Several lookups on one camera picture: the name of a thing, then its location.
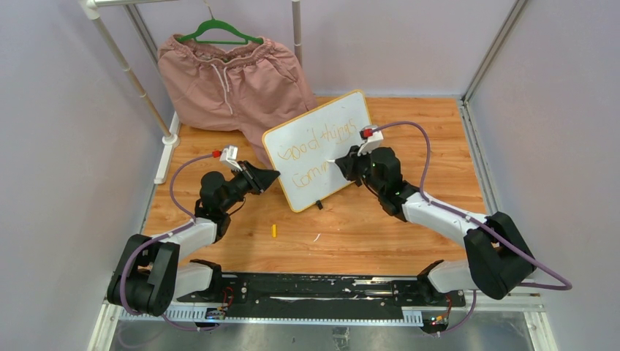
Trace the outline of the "yellow-framed whiteboard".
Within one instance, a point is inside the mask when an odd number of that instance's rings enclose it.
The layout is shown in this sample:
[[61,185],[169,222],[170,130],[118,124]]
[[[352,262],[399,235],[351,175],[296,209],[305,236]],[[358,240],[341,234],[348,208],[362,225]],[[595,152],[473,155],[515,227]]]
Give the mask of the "yellow-framed whiteboard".
[[347,155],[371,125],[363,91],[354,90],[269,129],[262,144],[292,211],[299,213],[350,185],[328,159]]

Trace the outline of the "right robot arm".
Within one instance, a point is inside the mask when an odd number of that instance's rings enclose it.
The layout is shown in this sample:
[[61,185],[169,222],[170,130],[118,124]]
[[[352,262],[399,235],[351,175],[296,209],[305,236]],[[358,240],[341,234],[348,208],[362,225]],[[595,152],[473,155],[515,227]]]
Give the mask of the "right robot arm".
[[360,155],[353,146],[334,163],[346,180],[374,194],[387,215],[433,230],[465,249],[466,259],[438,260],[417,275],[417,294],[425,304],[436,305],[456,290],[479,290],[500,300],[535,271],[525,258],[529,247],[509,215],[472,213],[427,195],[404,180],[391,148]]

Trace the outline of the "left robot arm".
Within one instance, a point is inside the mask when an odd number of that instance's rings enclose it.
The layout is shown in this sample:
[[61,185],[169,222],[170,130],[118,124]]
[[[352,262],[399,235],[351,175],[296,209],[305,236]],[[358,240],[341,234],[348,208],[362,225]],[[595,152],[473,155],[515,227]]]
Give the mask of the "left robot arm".
[[200,259],[185,266],[179,263],[223,239],[231,223],[230,209],[247,195],[261,195],[280,176],[277,170],[260,169],[246,161],[239,166],[230,180],[218,171],[201,178],[189,223],[158,236],[135,234],[128,239],[107,287],[108,303],[132,315],[160,317],[174,300],[186,295],[197,294],[207,302],[222,297],[219,264]]

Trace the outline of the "pink shorts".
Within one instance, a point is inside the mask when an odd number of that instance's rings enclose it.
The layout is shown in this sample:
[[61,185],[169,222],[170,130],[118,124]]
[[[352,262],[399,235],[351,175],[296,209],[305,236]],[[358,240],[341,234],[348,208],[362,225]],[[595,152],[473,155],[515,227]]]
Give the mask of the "pink shorts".
[[296,55],[271,39],[231,50],[179,39],[175,34],[158,49],[158,68],[180,122],[239,131],[271,167],[263,134],[317,107]]

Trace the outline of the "green clothes hanger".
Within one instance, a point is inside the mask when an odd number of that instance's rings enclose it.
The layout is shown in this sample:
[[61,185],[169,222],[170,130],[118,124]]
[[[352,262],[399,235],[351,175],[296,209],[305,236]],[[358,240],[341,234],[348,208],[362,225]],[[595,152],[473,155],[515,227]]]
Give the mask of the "green clothes hanger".
[[[218,19],[211,9],[211,6],[206,2],[205,3],[208,9],[208,19],[204,20],[200,23],[197,28],[188,34],[182,34],[177,37],[176,40],[180,43],[184,42],[197,42],[197,43],[206,43],[213,45],[248,45],[248,44],[258,44],[262,45],[265,40],[262,37],[253,37],[249,34],[243,33],[239,29],[237,29],[232,24]],[[217,31],[228,34],[231,36],[231,39],[214,39],[207,38],[206,35],[209,32]]]

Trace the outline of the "white clothes rack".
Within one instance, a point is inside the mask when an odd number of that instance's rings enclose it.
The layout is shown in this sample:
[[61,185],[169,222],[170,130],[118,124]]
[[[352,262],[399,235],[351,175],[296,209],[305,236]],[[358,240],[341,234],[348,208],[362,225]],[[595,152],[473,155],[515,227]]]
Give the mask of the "white clothes rack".
[[[159,3],[159,2],[170,2],[170,1],[122,1],[122,0],[112,0],[112,1],[104,1],[104,0],[83,0],[77,1],[80,5],[82,11],[85,13],[86,17],[94,24],[97,31],[105,41],[107,47],[110,52],[115,57],[118,62],[122,72],[127,76],[132,86],[139,98],[145,103],[148,108],[149,113],[154,118],[157,126],[162,132],[162,144],[163,144],[163,152],[159,161],[159,166],[156,171],[156,175],[154,176],[154,184],[164,184],[167,180],[167,174],[170,169],[170,164],[173,160],[173,154],[175,149],[179,146],[181,139],[178,136],[180,129],[180,121],[178,119],[178,114],[174,112],[173,119],[167,124],[164,119],[161,117],[159,111],[156,109],[156,106],[152,102],[149,97],[147,91],[140,83],[136,74],[132,71],[128,61],[124,57],[120,48],[117,46],[115,40],[112,35],[108,31],[106,25],[104,24],[101,16],[99,14],[100,8],[103,7],[123,7],[129,16],[129,19],[133,23],[136,32],[142,38],[143,44],[145,45],[148,53],[151,55],[154,63],[156,64],[156,46],[150,32],[148,31],[147,25],[143,21],[143,18],[140,14],[139,9],[137,8],[137,4],[150,4],[150,3]],[[232,41],[208,41],[212,44],[221,44],[221,45],[237,45],[237,44],[247,44],[249,42],[260,42],[259,38],[252,37],[247,34],[240,32],[236,27],[230,25],[229,23],[224,22],[223,20],[215,19],[213,16],[212,10],[208,5],[207,1],[203,1],[207,6],[209,15],[211,16],[209,20],[201,23],[197,29],[191,33],[183,36],[181,41],[186,41],[189,39],[197,39],[199,36],[203,35],[209,30],[218,29],[223,30],[232,35],[243,39],[242,42],[232,42]],[[294,41],[294,53],[298,59],[298,62],[302,64],[302,44],[301,44],[301,1],[290,1],[292,5],[292,30],[293,30],[293,41]]]

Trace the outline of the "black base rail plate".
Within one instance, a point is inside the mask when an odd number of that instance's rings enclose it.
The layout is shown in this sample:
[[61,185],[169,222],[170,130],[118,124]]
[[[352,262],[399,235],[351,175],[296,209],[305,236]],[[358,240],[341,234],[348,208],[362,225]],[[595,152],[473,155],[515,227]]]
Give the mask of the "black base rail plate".
[[464,293],[432,292],[414,276],[226,273],[219,292],[193,292],[173,301],[175,321],[431,326],[446,324]]

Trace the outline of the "aluminium frame post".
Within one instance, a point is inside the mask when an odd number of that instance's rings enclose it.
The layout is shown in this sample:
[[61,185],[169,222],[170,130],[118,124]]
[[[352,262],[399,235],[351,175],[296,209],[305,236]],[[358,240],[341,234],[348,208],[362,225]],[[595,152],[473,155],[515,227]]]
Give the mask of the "aluminium frame post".
[[481,142],[481,134],[477,128],[475,115],[472,109],[472,101],[481,86],[488,71],[494,65],[494,62],[501,52],[508,37],[513,31],[514,26],[519,21],[522,12],[529,4],[528,0],[517,0],[512,6],[503,20],[499,30],[495,34],[493,41],[488,47],[483,59],[472,76],[465,92],[457,101],[459,116],[464,127],[466,141],[468,143],[470,156],[474,165],[478,184],[481,190],[482,199],[487,211],[493,213],[499,209],[498,200],[495,192],[495,184],[493,176],[489,170],[488,162],[485,157],[485,151]]

